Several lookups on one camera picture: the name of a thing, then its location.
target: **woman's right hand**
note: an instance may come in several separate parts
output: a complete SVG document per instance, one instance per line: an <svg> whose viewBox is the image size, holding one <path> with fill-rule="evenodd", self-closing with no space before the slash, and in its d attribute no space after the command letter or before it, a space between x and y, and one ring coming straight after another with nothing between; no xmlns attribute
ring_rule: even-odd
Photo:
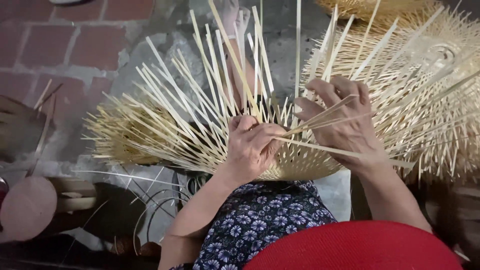
<svg viewBox="0 0 480 270"><path fill-rule="evenodd" d="M328 108L348 95L358 95L353 101L332 112L324 120L326 122L339 118L355 118L313 130L315 139L322 146L366 154L367 156L358 159L330 153L335 160L356 174L363 174L379 164L385 165L388 162L387 153L375 134L368 87L365 84L337 76L332 78L330 83L314 79L306 85L306 88L315 92ZM303 121L307 121L326 110L326 108L310 101L308 98L297 98L295 104L303 110L296 113L296 116Z"/></svg>

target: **pink round object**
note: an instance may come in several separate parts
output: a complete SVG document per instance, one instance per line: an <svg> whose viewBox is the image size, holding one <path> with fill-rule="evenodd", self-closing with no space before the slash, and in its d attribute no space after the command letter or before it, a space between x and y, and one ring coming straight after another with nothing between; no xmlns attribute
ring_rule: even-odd
<svg viewBox="0 0 480 270"><path fill-rule="evenodd" d="M31 176L19 181L1 205L2 242L39 235L50 224L56 208L57 193L49 180Z"/></svg>

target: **white flower pattern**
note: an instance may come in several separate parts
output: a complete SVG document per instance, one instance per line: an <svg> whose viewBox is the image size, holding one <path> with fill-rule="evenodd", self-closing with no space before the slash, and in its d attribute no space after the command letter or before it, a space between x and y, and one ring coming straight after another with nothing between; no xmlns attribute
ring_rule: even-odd
<svg viewBox="0 0 480 270"><path fill-rule="evenodd" d="M332 222L312 182L246 184L218 211L199 258L171 270L239 270L283 236Z"/></svg>

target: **person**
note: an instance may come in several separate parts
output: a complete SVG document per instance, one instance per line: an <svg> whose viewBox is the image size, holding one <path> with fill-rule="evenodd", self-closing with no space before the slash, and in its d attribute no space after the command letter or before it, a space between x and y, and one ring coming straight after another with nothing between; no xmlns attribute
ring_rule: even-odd
<svg viewBox="0 0 480 270"><path fill-rule="evenodd" d="M231 62L231 57L239 59L240 54L234 36L230 37L233 27L229 27L235 21L248 18L249 14L238 18L239 9L238 0L224 0L220 5L222 24L235 51L234 56L227 57L227 72L235 86L235 102L241 108L243 87ZM247 60L245 63L249 88L253 89L258 81ZM375 135L368 87L344 77L334 77L329 83L314 79L306 88L317 94L326 107L350 94L358 95L331 116L333 119L365 117L315 129L316 141L370 157L357 159L331 154L360 177L374 220L396 221L431 233L415 198L388 163L387 153ZM306 98L297 98L295 103L303 110L297 113L303 121L325 110ZM258 123L256 118L242 115L232 117L228 128L227 159L166 231L159 270L241 269L282 237L336 222L312 181L253 182L274 162L282 145L275 138L286 132L282 126Z"/></svg>

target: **floral clothing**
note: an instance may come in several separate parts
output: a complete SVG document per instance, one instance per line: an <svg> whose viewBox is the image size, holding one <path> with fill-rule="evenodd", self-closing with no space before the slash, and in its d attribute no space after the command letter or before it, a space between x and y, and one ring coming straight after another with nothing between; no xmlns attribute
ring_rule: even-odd
<svg viewBox="0 0 480 270"><path fill-rule="evenodd" d="M312 181L245 184L214 220L195 263L171 270L239 270L283 236L336 222Z"/></svg>

